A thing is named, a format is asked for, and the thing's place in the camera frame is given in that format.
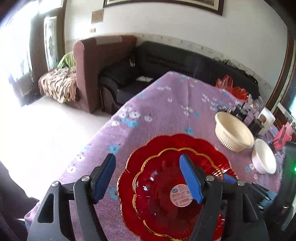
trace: white container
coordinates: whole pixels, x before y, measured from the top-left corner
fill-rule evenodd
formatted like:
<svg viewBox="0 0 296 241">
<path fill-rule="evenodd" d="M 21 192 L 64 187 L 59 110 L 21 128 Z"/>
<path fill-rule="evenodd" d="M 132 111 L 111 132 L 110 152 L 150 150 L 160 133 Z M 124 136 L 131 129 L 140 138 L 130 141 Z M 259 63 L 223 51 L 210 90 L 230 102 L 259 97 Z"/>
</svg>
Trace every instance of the white container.
<svg viewBox="0 0 296 241">
<path fill-rule="evenodd" d="M 252 163 L 261 174 L 274 174 L 276 172 L 276 159 L 268 144 L 261 140 L 256 139 L 254 150 L 252 152 Z"/>
<path fill-rule="evenodd" d="M 265 123 L 263 124 L 263 128 L 259 131 L 259 135 L 260 136 L 264 136 L 265 133 L 271 128 L 271 126 L 273 125 L 274 121 L 276 120 L 276 118 L 274 117 L 274 115 L 269 111 L 269 109 L 267 109 L 266 107 L 263 108 L 263 110 L 261 111 L 260 115 L 264 115 L 266 118 Z"/>
<path fill-rule="evenodd" d="M 218 112 L 215 115 L 215 133 L 227 149 L 239 152 L 254 145 L 254 136 L 249 128 L 235 116 Z"/>
</svg>

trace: green pillow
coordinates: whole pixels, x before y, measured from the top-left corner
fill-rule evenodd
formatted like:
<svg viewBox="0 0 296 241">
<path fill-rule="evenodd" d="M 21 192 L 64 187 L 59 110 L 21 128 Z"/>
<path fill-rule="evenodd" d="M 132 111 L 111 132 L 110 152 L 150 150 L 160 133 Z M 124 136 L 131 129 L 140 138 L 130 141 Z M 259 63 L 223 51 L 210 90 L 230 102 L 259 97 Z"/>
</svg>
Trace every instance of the green pillow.
<svg viewBox="0 0 296 241">
<path fill-rule="evenodd" d="M 59 62 L 59 64 L 57 65 L 58 69 L 61 69 L 64 67 L 70 67 L 71 69 L 76 68 L 76 61 L 74 59 L 73 52 L 69 52 L 65 54 L 64 57 Z"/>
</svg>

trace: round sticker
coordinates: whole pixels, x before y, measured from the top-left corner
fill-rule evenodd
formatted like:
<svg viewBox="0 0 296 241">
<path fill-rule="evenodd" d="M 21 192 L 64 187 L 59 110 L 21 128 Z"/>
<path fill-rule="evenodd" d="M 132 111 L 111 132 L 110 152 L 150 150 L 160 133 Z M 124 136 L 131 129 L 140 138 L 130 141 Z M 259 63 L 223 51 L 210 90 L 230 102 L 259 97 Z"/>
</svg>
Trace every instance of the round sticker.
<svg viewBox="0 0 296 241">
<path fill-rule="evenodd" d="M 192 196 L 186 184 L 178 184 L 170 191 L 170 200 L 177 207 L 186 207 L 192 202 Z"/>
</svg>

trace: purple tablecloth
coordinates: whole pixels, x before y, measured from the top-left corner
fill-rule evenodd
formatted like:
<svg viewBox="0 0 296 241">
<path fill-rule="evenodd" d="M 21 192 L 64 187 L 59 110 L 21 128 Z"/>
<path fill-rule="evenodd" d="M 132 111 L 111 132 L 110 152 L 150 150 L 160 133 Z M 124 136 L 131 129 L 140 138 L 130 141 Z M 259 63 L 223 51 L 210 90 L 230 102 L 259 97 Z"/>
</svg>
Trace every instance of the purple tablecloth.
<svg viewBox="0 0 296 241">
<path fill-rule="evenodd" d="M 231 152 L 216 138 L 216 106 L 230 106 L 235 101 L 236 98 L 227 91 L 168 72 L 121 107 L 70 163 L 59 181 L 62 184 L 75 182 L 83 175 L 89 175 L 108 153 L 115 154 L 116 169 L 104 199 L 95 206 L 103 230 L 108 240 L 112 241 L 140 240 L 123 222 L 116 183 L 130 154 L 156 136 L 185 133 L 205 139 L 228 158 L 239 179 L 278 191 L 279 171 L 274 175 L 258 174 L 251 164 L 252 149 Z M 271 139 L 275 133 L 276 130 L 272 129 L 264 139 Z M 82 240 L 73 202 L 70 206 L 76 240 Z M 28 227 L 37 208 L 38 205 L 25 217 Z"/>
</svg>

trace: picture frame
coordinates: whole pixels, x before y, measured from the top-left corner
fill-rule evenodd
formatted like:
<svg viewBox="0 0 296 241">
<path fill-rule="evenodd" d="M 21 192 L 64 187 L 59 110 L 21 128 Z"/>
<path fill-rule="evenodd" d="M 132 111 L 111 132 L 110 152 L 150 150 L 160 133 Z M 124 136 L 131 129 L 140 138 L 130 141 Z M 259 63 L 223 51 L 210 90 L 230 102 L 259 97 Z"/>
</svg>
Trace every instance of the picture frame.
<svg viewBox="0 0 296 241">
<path fill-rule="evenodd" d="M 118 4 L 134 3 L 134 2 L 166 2 L 174 4 L 182 4 L 192 7 L 204 9 L 220 16 L 223 14 L 224 0 L 104 0 L 103 8 Z"/>
</svg>

